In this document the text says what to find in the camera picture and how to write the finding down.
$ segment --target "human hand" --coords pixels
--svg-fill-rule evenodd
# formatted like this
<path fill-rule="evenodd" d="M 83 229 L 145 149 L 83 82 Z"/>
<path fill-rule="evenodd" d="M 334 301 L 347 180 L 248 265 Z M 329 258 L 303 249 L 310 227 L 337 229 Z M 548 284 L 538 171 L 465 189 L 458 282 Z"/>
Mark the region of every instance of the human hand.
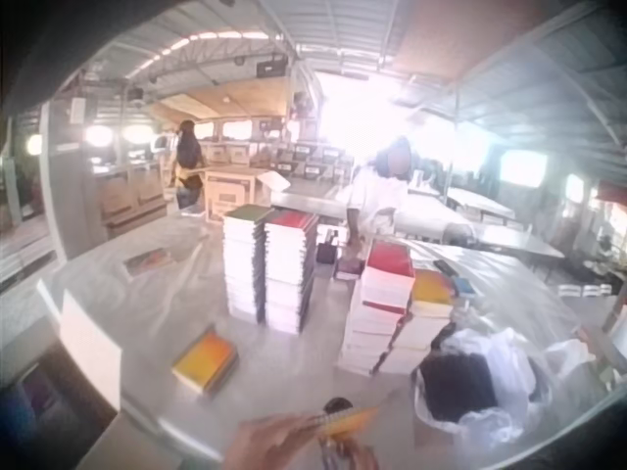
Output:
<path fill-rule="evenodd" d="M 309 417 L 270 416 L 240 425 L 231 443 L 224 470 L 281 470 L 315 436 Z"/>
<path fill-rule="evenodd" d="M 342 442 L 344 452 L 351 459 L 351 470 L 379 470 L 371 446 L 360 446 L 352 439 Z"/>

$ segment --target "light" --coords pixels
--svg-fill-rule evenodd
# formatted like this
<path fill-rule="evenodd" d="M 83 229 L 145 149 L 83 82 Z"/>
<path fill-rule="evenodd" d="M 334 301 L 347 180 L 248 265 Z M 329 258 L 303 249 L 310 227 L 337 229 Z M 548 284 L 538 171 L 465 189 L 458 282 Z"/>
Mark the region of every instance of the light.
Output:
<path fill-rule="evenodd" d="M 146 69 L 146 68 L 148 68 L 148 67 L 152 66 L 152 65 L 153 65 L 153 62 L 155 62 L 155 60 L 154 60 L 154 59 L 150 59 L 149 61 L 146 61 L 146 62 L 144 62 L 141 66 L 139 66 L 139 69 L 140 69 L 141 71 L 143 71 L 144 69 Z"/>
<path fill-rule="evenodd" d="M 566 198 L 575 204 L 584 202 L 584 180 L 576 174 L 569 174 L 566 178 Z"/>
<path fill-rule="evenodd" d="M 131 144 L 148 144 L 153 140 L 155 133 L 150 125 L 134 124 L 125 127 L 121 135 Z"/>
<path fill-rule="evenodd" d="M 36 157 L 41 154 L 42 143 L 41 134 L 32 134 L 26 140 L 26 151 L 29 155 Z"/>
<path fill-rule="evenodd" d="M 92 125 L 85 130 L 85 141 L 94 147 L 107 147 L 114 140 L 114 131 L 104 125 Z"/>
<path fill-rule="evenodd" d="M 180 49 L 181 47 L 186 46 L 187 44 L 189 44 L 189 39 L 184 38 L 184 39 L 181 39 L 180 41 L 178 41 L 177 43 L 173 44 L 170 47 L 170 49 L 172 51 L 175 51 L 176 49 Z"/>
<path fill-rule="evenodd" d="M 247 32 L 242 32 L 242 37 L 246 38 L 246 39 L 268 39 L 267 34 L 265 34 L 263 31 L 247 31 Z"/>
<path fill-rule="evenodd" d="M 537 188 L 547 171 L 547 156 L 526 150 L 509 150 L 501 158 L 501 181 Z"/>
<path fill-rule="evenodd" d="M 217 37 L 219 37 L 220 39 L 240 39 L 242 35 L 237 31 L 225 31 L 219 32 L 217 34 Z"/>

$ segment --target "small book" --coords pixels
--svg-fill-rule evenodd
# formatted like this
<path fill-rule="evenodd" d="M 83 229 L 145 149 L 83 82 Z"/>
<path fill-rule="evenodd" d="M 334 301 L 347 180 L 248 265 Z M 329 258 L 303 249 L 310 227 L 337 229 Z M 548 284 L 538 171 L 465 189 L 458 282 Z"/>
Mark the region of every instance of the small book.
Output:
<path fill-rule="evenodd" d="M 172 372 L 192 390 L 203 393 L 227 374 L 236 359 L 235 347 L 211 330 L 191 345 Z"/>
<path fill-rule="evenodd" d="M 166 266 L 173 263 L 171 254 L 168 250 L 158 248 L 150 252 L 142 253 L 136 257 L 126 259 L 123 264 L 126 273 L 130 278 L 134 278 L 145 272 L 151 271 L 158 267 Z"/>
<path fill-rule="evenodd" d="M 272 212 L 271 208 L 257 206 L 255 204 L 245 204 L 233 211 L 227 212 L 225 218 L 237 218 L 247 222 L 258 223 L 264 220 Z"/>

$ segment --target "orange book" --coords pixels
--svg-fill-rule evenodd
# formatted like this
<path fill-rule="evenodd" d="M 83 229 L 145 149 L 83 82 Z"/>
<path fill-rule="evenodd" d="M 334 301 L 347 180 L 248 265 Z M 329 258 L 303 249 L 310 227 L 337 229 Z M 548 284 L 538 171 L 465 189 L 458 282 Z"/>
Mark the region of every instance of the orange book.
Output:
<path fill-rule="evenodd" d="M 202 393 L 230 370 L 236 358 L 235 347 L 212 330 L 183 354 L 172 372 L 181 382 Z"/>

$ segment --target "table surface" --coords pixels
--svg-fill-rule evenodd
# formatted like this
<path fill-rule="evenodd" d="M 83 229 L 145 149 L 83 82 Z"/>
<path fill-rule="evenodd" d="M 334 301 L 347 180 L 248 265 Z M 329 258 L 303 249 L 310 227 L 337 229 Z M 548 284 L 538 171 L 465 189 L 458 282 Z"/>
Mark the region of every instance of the table surface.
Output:
<path fill-rule="evenodd" d="M 507 248 L 520 252 L 563 259 L 564 254 L 535 235 L 502 225 L 473 223 L 477 241 L 483 245 Z"/>
<path fill-rule="evenodd" d="M 470 313 L 458 315 L 457 322 L 464 327 L 485 332 L 513 328 L 523 339 L 521 347 L 538 356 L 547 346 L 570 338 L 578 324 L 572 311 L 515 258 L 402 243 L 411 247 L 413 258 L 445 259 L 471 280 L 479 297 Z M 170 249 L 178 262 L 129 282 L 122 261 L 160 247 Z M 318 267 L 309 318 L 300 337 L 228 315 L 221 228 L 179 214 L 72 260 L 44 277 L 42 285 L 58 309 L 65 290 L 71 292 L 95 324 L 122 347 L 122 407 L 155 432 L 166 432 L 210 458 L 221 458 L 242 420 L 316 411 L 334 397 L 348 398 L 355 405 L 388 398 L 376 424 L 362 435 L 374 445 L 381 468 L 456 466 L 459 456 L 451 437 L 413 418 L 407 377 L 366 378 L 334 367 L 351 292 L 349 284 L 329 279 L 328 267 Z M 180 384 L 170 368 L 211 324 L 236 345 L 240 361 L 214 396 L 198 396 Z M 492 464 L 519 455 L 608 400 L 588 367 L 561 383 L 555 393 L 559 399 L 537 429 L 497 450 L 465 453 L 464 464 Z M 296 468 L 319 468 L 318 449 L 312 447 Z"/>
<path fill-rule="evenodd" d="M 344 220 L 350 187 L 340 191 L 334 199 L 313 198 L 287 192 L 273 192 L 274 206 L 296 211 L 313 212 L 327 217 Z M 449 224 L 470 225 L 460 213 L 447 208 L 440 200 L 431 196 L 408 195 L 406 203 L 394 216 L 396 229 L 400 232 L 440 240 Z"/>
<path fill-rule="evenodd" d="M 466 208 L 478 209 L 499 217 L 516 220 L 516 212 L 512 209 L 506 208 L 496 201 L 486 198 L 480 194 L 466 191 L 461 188 L 449 188 L 447 197 L 453 199 L 456 203 Z"/>

